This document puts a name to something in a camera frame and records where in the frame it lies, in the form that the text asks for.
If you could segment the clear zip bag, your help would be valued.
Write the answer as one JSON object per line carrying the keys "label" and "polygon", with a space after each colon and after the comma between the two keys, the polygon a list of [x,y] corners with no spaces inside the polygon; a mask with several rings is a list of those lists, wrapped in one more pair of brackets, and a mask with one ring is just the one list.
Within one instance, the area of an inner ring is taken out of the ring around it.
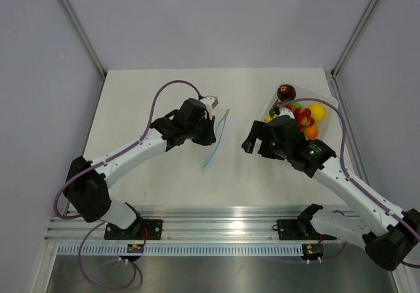
{"label": "clear zip bag", "polygon": [[215,143],[213,143],[211,145],[211,150],[204,160],[204,163],[203,163],[204,168],[207,168],[209,166],[209,164],[211,163],[212,159],[215,157],[215,155],[216,155],[216,153],[219,149],[220,143],[222,141],[222,136],[223,136],[223,133],[224,133],[224,129],[225,129],[225,126],[226,126],[226,121],[228,119],[229,114],[230,114],[230,110],[226,109],[223,112],[223,115],[221,116],[221,118],[219,119],[219,121],[217,122],[217,124],[215,126],[216,141],[215,141]]}

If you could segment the dark red apple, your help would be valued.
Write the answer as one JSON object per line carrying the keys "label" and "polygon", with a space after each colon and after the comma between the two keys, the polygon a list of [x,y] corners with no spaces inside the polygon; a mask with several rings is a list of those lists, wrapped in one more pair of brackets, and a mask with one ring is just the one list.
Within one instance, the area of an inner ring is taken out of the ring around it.
{"label": "dark red apple", "polygon": [[277,89],[277,97],[280,101],[291,101],[296,97],[296,90],[290,84],[282,84]]}

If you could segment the yellow bell pepper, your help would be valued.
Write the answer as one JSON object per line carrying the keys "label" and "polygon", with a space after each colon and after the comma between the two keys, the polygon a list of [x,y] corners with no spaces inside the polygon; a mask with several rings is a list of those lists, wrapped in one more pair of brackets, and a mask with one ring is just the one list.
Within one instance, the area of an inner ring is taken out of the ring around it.
{"label": "yellow bell pepper", "polygon": [[274,118],[275,118],[276,116],[270,116],[270,115],[268,115],[264,120],[265,120],[265,122],[267,122],[267,123],[269,123],[269,122],[271,122]]}

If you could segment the green fruit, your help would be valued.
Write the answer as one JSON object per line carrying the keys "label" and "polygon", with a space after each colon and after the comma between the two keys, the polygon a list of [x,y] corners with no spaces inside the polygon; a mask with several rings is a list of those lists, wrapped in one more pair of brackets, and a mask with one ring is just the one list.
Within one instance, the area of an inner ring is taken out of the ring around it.
{"label": "green fruit", "polygon": [[304,108],[304,106],[300,104],[299,102],[291,102],[287,104],[286,106],[292,111],[297,110],[298,108]]}

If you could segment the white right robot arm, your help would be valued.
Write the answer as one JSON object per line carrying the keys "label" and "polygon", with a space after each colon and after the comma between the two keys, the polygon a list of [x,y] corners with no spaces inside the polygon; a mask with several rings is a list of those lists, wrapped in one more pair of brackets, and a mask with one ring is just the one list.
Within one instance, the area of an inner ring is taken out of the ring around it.
{"label": "white right robot arm", "polygon": [[255,120],[242,149],[251,154],[256,141],[263,158],[285,160],[297,171],[333,191],[358,218],[335,214],[313,204],[301,212],[299,233],[329,235],[365,251],[379,267],[394,271],[419,244],[419,211],[403,210],[347,170],[341,157],[319,139],[308,140],[288,115],[271,122]]}

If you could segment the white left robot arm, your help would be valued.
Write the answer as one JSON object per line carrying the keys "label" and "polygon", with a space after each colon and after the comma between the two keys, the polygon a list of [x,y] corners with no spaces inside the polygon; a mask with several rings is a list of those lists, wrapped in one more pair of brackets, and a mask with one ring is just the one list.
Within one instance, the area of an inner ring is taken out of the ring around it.
{"label": "white left robot arm", "polygon": [[142,163],[187,140],[201,146],[215,143],[213,109],[217,104],[214,96],[189,98],[179,109],[152,122],[139,139],[95,160],[76,158],[64,196],[87,223],[105,222],[107,239],[144,238],[146,225],[140,213],[126,202],[111,199],[110,188]]}

